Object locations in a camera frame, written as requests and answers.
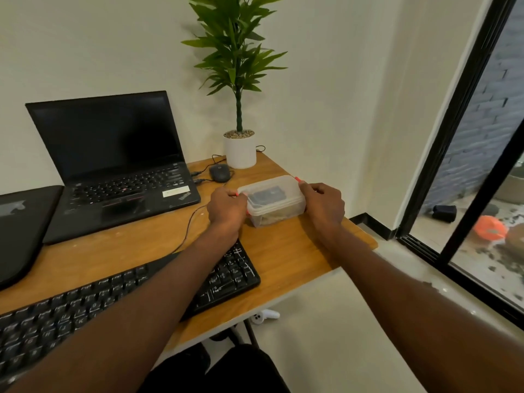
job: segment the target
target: black laptop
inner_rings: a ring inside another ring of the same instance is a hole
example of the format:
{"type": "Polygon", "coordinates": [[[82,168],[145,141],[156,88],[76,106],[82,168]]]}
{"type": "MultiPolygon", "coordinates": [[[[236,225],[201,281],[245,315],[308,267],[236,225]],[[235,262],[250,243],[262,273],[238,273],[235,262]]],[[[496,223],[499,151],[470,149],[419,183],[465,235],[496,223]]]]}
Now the black laptop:
{"type": "Polygon", "coordinates": [[[65,184],[44,243],[200,202],[165,91],[26,107],[65,184]]]}
{"type": "Polygon", "coordinates": [[[61,193],[48,186],[0,196],[0,288],[30,270],[61,193]]]}

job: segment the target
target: desk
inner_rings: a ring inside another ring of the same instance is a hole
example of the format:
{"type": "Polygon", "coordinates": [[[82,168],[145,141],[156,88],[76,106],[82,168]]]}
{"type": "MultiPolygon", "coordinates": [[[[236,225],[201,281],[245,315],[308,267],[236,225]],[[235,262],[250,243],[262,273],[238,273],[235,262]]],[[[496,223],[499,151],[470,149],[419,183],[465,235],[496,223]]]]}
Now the desk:
{"type": "MultiPolygon", "coordinates": [[[[190,163],[188,167],[191,171],[200,171],[211,163],[212,160],[208,159],[190,163]]],[[[227,187],[235,189],[285,174],[287,172],[270,158],[257,153],[257,164],[246,170],[236,170],[227,187]]],[[[209,178],[209,172],[201,177],[209,178]]],[[[199,186],[201,204],[45,246],[28,275],[0,292],[0,314],[172,252],[182,241],[192,212],[206,204],[219,185],[205,182],[199,186]]],[[[207,211],[202,209],[194,216],[182,249],[192,243],[208,224],[207,211]]],[[[371,236],[347,219],[343,225],[370,248],[377,247],[371,236]]],[[[259,229],[246,222],[240,231],[240,241],[260,275],[260,286],[180,323],[166,346],[167,350],[183,350],[210,337],[337,268],[316,238],[306,215],[259,229]]]]}

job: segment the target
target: beige wall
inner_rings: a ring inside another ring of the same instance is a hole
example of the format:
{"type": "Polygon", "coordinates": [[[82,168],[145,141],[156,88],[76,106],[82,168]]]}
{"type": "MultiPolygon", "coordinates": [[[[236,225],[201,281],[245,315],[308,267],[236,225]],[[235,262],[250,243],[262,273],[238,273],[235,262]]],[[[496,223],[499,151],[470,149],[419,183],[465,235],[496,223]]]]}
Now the beige wall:
{"type": "Polygon", "coordinates": [[[490,0],[405,0],[360,207],[398,227],[490,0]]]}
{"type": "MultiPolygon", "coordinates": [[[[401,1],[284,0],[259,30],[289,69],[245,95],[244,126],[348,215],[401,1]]],[[[186,0],[0,0],[0,193],[61,182],[26,102],[166,89],[187,160],[220,154],[234,98],[198,91],[202,52],[180,44],[197,29],[186,0]]]]}

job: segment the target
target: gray brick wall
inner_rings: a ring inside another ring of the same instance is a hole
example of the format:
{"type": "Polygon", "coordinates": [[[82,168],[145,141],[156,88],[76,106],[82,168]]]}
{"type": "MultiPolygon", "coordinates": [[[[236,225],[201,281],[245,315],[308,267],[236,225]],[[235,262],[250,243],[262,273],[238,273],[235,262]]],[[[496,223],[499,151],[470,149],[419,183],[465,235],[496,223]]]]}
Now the gray brick wall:
{"type": "Polygon", "coordinates": [[[524,118],[524,0],[517,0],[421,212],[474,193],[524,118]]]}

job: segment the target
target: hand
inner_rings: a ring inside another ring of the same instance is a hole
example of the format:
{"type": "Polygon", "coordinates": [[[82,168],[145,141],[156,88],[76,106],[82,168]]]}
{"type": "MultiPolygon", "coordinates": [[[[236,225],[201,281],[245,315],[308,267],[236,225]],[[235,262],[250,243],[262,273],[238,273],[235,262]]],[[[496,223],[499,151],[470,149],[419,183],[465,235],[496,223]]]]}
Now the hand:
{"type": "Polygon", "coordinates": [[[321,238],[340,227],[345,205],[340,190],[324,183],[310,185],[304,181],[299,182],[299,187],[305,197],[307,213],[321,238]]]}
{"type": "Polygon", "coordinates": [[[226,232],[239,236],[239,230],[246,218],[247,196],[236,193],[225,187],[216,189],[207,204],[211,225],[219,226],[226,232]]]}

